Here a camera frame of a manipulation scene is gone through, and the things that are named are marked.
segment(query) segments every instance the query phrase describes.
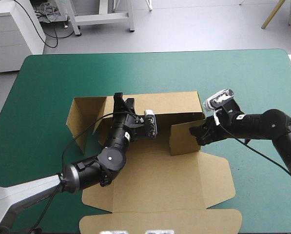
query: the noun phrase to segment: white table frame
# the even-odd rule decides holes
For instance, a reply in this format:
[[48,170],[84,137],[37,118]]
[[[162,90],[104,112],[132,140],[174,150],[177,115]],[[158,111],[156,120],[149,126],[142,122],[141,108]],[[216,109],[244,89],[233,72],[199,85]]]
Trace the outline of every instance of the white table frame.
[[80,26],[93,25],[93,24],[105,24],[105,23],[119,23],[129,22],[130,32],[135,31],[134,25],[134,13],[132,7],[132,0],[127,1],[127,12],[121,13],[108,13],[108,0],[100,0],[99,14],[77,16],[72,0],[65,0],[67,12],[72,23],[74,33],[78,36],[81,35]]

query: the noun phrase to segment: cardboard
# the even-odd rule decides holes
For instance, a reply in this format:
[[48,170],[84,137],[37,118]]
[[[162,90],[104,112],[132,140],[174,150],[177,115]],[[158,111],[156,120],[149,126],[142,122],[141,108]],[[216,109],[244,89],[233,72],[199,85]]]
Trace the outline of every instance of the cardboard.
[[[152,109],[158,135],[155,140],[131,142],[127,163],[108,187],[92,186],[83,191],[84,204],[113,212],[84,217],[82,234],[126,230],[178,233],[238,233],[241,213],[237,210],[207,210],[235,196],[226,159],[202,153],[189,127],[203,123],[204,114],[197,92],[141,94],[135,98],[136,113]],[[67,125],[76,136],[94,119],[113,111],[113,97],[75,98]],[[103,144],[112,116],[100,121]],[[85,149],[85,137],[77,144]]]

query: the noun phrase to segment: robotic arm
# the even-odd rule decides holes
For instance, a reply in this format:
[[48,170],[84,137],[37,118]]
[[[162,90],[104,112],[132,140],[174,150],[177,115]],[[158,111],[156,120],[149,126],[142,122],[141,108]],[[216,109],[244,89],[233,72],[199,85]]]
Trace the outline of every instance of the robotic arm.
[[233,91],[225,89],[204,102],[213,116],[207,117],[203,125],[190,128],[197,143],[207,145],[233,137],[245,139],[245,144],[251,139],[271,140],[291,173],[291,117],[276,109],[244,114],[233,97]]
[[8,188],[0,187],[0,234],[9,234],[17,214],[55,193],[75,193],[95,184],[112,183],[126,163],[126,150],[131,141],[155,139],[157,126],[152,110],[144,111],[144,119],[135,113],[134,98],[126,101],[122,93],[114,95],[113,125],[102,152],[68,164],[58,175],[30,181]]

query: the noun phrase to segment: cardboard flap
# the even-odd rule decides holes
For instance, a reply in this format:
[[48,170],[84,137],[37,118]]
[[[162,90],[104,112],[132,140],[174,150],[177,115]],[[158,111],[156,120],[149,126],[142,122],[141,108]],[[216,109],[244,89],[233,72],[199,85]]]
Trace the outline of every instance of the cardboard flap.
[[190,134],[190,127],[199,126],[205,120],[198,120],[194,122],[175,124],[171,126],[171,133],[169,138],[170,154],[180,155],[200,150],[200,146],[194,136]]
[[[205,209],[197,153],[170,157],[169,131],[156,140],[130,144],[127,163],[113,181],[111,212],[156,212],[183,208]],[[83,191],[86,205],[105,210],[96,199],[103,188]]]
[[155,213],[113,213],[81,219],[82,234],[101,231],[128,231],[145,234],[148,230],[174,230],[176,234],[237,234],[242,223],[238,210],[174,210]]
[[[124,100],[127,98],[135,99],[135,111],[138,115],[143,115],[146,109],[153,110],[155,115],[203,112],[196,91],[123,96]],[[104,114],[113,112],[113,105],[113,97],[108,96],[106,98]]]
[[225,158],[199,152],[198,166],[207,208],[235,196],[229,162]]
[[114,183],[109,186],[91,186],[82,192],[82,203],[90,205],[95,201],[95,207],[105,211],[112,211],[114,204]]
[[[66,125],[73,137],[81,133],[86,127],[95,121],[101,113],[105,97],[76,97],[72,102]],[[87,135],[83,134],[76,140],[76,143],[84,153]]]

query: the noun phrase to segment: cable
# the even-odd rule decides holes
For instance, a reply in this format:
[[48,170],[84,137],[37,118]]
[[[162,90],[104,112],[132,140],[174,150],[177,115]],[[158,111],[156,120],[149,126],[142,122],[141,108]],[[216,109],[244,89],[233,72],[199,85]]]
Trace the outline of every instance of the cable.
[[[52,36],[52,35],[47,34],[46,32],[44,32],[44,33],[45,33],[45,35],[47,35],[47,36],[49,36],[49,37],[51,37],[51,38],[57,38],[57,37],[54,37],[54,36]],[[67,36],[64,36],[64,37],[58,37],[58,39],[68,38],[68,37],[70,37],[73,33],[74,33],[74,31],[71,32],[71,34],[69,34],[69,35],[67,35]]]
[[38,34],[38,36],[39,36],[39,38],[41,39],[41,41],[46,45],[46,46],[48,46],[48,47],[50,47],[50,48],[56,48],[57,46],[58,46],[58,36],[57,36],[57,32],[56,32],[56,29],[55,29],[55,27],[52,25],[52,27],[53,27],[53,31],[54,31],[54,33],[55,33],[55,35],[56,35],[56,39],[57,39],[57,42],[56,42],[56,45],[55,46],[51,46],[51,45],[48,45],[43,39],[42,39],[42,37],[40,36],[40,34],[39,34],[39,32],[38,32],[38,30],[37,30],[37,28],[36,28],[36,26],[35,26],[35,24],[34,24],[34,22],[33,22],[33,20],[32,20],[32,18],[30,17],[30,15],[28,14],[28,12],[27,12],[27,10],[17,1],[17,0],[13,0],[13,1],[15,1],[24,11],[25,11],[25,13],[27,14],[27,16],[28,16],[28,18],[30,19],[30,21],[31,21],[31,23],[33,24],[33,26],[34,26],[34,28],[35,28],[35,31],[37,32],[37,34]]
[[[43,13],[37,11],[37,10],[35,10],[35,13],[40,14],[40,15],[38,15],[38,18],[40,18],[40,17],[45,17],[45,16],[46,16],[45,14],[43,14]],[[51,37],[51,38],[57,38],[57,37],[54,37],[54,36],[52,36],[52,35],[50,35],[50,34],[47,34],[46,32],[44,32],[44,33],[45,33],[45,35],[47,35],[47,36],[49,36],[49,37]],[[74,33],[74,31],[72,31],[72,32],[71,32],[69,35],[67,35],[67,36],[58,37],[58,39],[68,38],[68,37],[70,37],[73,33]]]
[[[132,115],[132,116],[135,116],[135,117],[138,117],[138,118],[141,118],[139,115],[137,114],[134,114],[134,113],[130,113],[130,112],[112,112],[112,113],[109,113],[109,114],[106,114],[100,118],[98,118],[97,120],[95,120],[92,124],[90,124],[88,127],[86,127],[81,133],[79,133],[76,137],[74,137],[65,147],[63,153],[62,153],[62,171],[63,171],[63,176],[64,176],[64,166],[65,166],[65,163],[64,163],[64,155],[65,155],[65,152],[66,150],[68,149],[68,147],[73,144],[82,134],[84,134],[89,128],[91,128],[93,125],[95,125],[98,121],[100,121],[101,119],[107,117],[107,116],[111,116],[113,114],[127,114],[127,115]],[[99,165],[103,168],[103,170],[106,172],[108,178],[110,180],[112,180],[112,175],[110,174],[110,172],[108,171],[108,169],[100,162],[98,162]],[[40,224],[40,222],[42,221],[45,213],[47,212],[49,206],[51,205],[51,202],[53,200],[53,198],[55,197],[55,195],[57,194],[59,188],[60,188],[61,184],[59,184],[56,189],[53,191],[53,193],[51,194],[51,197],[47,203],[47,205],[45,206],[45,208],[43,209],[39,219],[37,220],[37,222],[35,223],[35,225],[33,227],[30,228],[30,230],[28,231],[27,234],[31,234],[31,232]]]
[[100,118],[98,118],[97,120],[95,120],[93,123],[91,123],[88,127],[86,127],[81,133],[79,133],[76,137],[74,137],[64,148],[63,150],[63,153],[62,153],[62,171],[63,171],[63,177],[65,175],[65,161],[64,161],[64,156],[65,156],[65,153],[67,151],[67,149],[82,135],[84,134],[85,132],[87,132],[87,130],[89,128],[91,128],[93,125],[95,125],[98,121],[100,121],[101,119],[107,117],[107,116],[111,116],[113,114],[127,114],[127,115],[132,115],[132,116],[135,116],[135,117],[138,117],[138,118],[141,118],[139,115],[137,114],[134,114],[134,113],[131,113],[131,112],[112,112],[112,113],[108,113]]
[[275,162],[274,160],[272,160],[271,158],[265,156],[263,153],[255,150],[254,148],[250,147],[249,145],[245,144],[243,141],[241,141],[240,139],[238,139],[237,137],[235,137],[232,133],[230,133],[228,130],[226,130],[221,124],[219,124],[219,126],[227,133],[229,134],[231,137],[233,137],[235,140],[237,140],[239,143],[241,143],[242,145],[246,146],[248,149],[254,151],[255,153],[261,155],[262,157],[264,157],[265,159],[269,160],[270,162],[274,163],[276,166],[280,167],[281,169],[283,169],[283,171],[285,171],[290,177],[291,177],[291,173],[285,168],[283,167],[281,164]]
[[46,212],[47,212],[49,206],[51,205],[51,202],[52,202],[53,198],[54,198],[55,195],[57,194],[57,192],[58,192],[60,186],[61,186],[61,184],[59,184],[59,185],[56,187],[56,189],[53,191],[53,193],[51,194],[50,199],[49,199],[47,205],[44,207],[44,209],[43,209],[43,211],[42,211],[42,213],[41,213],[39,219],[38,219],[37,222],[34,224],[34,226],[30,228],[30,230],[28,231],[27,234],[30,234],[30,233],[31,233],[31,232],[32,232],[32,231],[33,231],[33,230],[34,230],[34,229],[35,229],[35,228],[40,224],[40,222],[42,221],[44,215],[46,214]]

